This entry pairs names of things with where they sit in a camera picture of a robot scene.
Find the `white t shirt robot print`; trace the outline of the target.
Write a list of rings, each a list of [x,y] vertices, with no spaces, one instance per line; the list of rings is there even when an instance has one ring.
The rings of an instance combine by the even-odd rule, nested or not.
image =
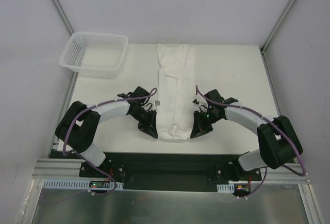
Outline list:
[[[158,73],[156,126],[158,136],[168,140],[190,138],[195,105],[194,46],[157,45]]]

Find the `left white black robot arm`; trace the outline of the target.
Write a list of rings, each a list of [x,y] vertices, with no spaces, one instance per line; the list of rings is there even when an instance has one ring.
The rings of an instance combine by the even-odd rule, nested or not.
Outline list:
[[[157,93],[138,86],[133,92],[118,94],[115,99],[100,104],[86,105],[81,101],[73,102],[55,130],[55,136],[63,141],[62,154],[78,155],[91,163],[91,171],[97,177],[108,174],[109,165],[106,155],[94,143],[99,124],[119,116],[132,116],[138,122],[139,131],[158,138],[156,110],[146,109],[149,100]]]

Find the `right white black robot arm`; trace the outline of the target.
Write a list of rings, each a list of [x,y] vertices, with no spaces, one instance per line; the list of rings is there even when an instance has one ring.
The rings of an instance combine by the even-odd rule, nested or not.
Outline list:
[[[244,180],[251,171],[259,168],[284,167],[303,177],[307,174],[302,160],[303,148],[288,117],[262,115],[245,107],[235,98],[225,99],[214,89],[202,96],[207,107],[193,113],[191,139],[213,131],[213,124],[220,120],[234,122],[253,132],[259,148],[246,152],[221,169],[221,175],[232,181]]]

